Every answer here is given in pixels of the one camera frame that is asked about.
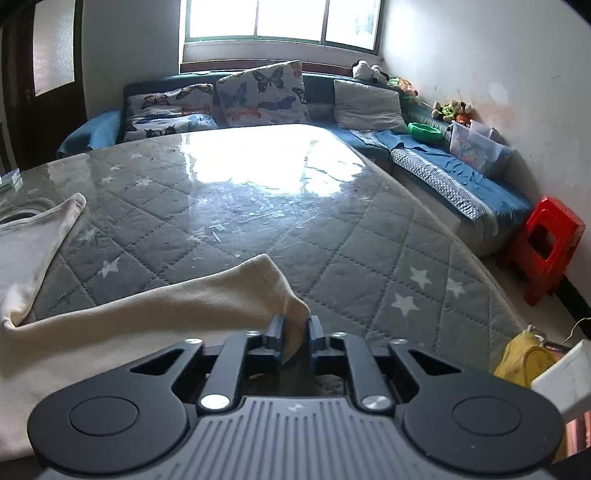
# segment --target metal screw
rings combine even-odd
[[[203,408],[208,410],[221,410],[230,404],[230,399],[225,395],[214,393],[212,395],[205,395],[199,403]]]
[[[392,405],[392,400],[384,395],[368,395],[361,404],[368,410],[386,410],[386,408]]]

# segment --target stuffed toy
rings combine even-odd
[[[353,78],[356,80],[364,80],[366,82],[380,83],[387,85],[390,77],[382,71],[379,65],[369,66],[365,60],[357,60],[353,66]]]
[[[443,106],[439,102],[435,102],[431,116],[435,120],[443,120],[448,124],[455,120],[459,124],[469,127],[470,113],[472,113],[472,105],[453,100],[451,103]]]
[[[412,97],[418,97],[418,90],[407,79],[402,77],[390,78],[388,86],[400,88],[404,93]]]

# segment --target blue blanket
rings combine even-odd
[[[366,144],[390,150],[394,163],[415,175],[477,227],[481,237],[505,233],[520,226],[533,210],[531,202],[514,187],[493,181],[470,165],[410,135],[391,131],[352,131]]]

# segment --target green bowl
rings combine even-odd
[[[408,132],[417,142],[437,144],[443,138],[443,132],[425,124],[408,124]]]

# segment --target window frame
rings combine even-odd
[[[255,15],[255,34],[254,35],[224,35],[219,37],[191,37],[190,36],[190,24],[191,24],[191,5],[193,0],[187,0],[187,13],[185,19],[185,43],[198,43],[202,41],[211,41],[211,40],[278,40],[278,41],[288,41],[293,43],[307,43],[311,45],[324,45],[328,47],[337,47],[337,48],[344,48],[346,50],[353,50],[358,51],[361,53],[369,53],[371,55],[378,55],[379,54],[379,47],[382,37],[382,27],[383,27],[383,19],[384,19],[384,10],[387,3],[387,0],[378,0],[379,1],[379,8],[378,8],[378,21],[376,23],[376,32],[374,38],[374,48],[362,48],[357,47],[355,45],[347,45],[344,43],[337,43],[331,42],[326,40],[326,30],[328,26],[329,20],[329,7],[330,7],[330,0],[325,0],[324,5],[324,18],[322,21],[322,33],[320,34],[320,41],[316,40],[308,40],[305,38],[290,38],[290,37],[265,37],[263,35],[258,35],[256,30],[258,28],[258,8],[259,8],[259,0],[256,0],[256,15]]]

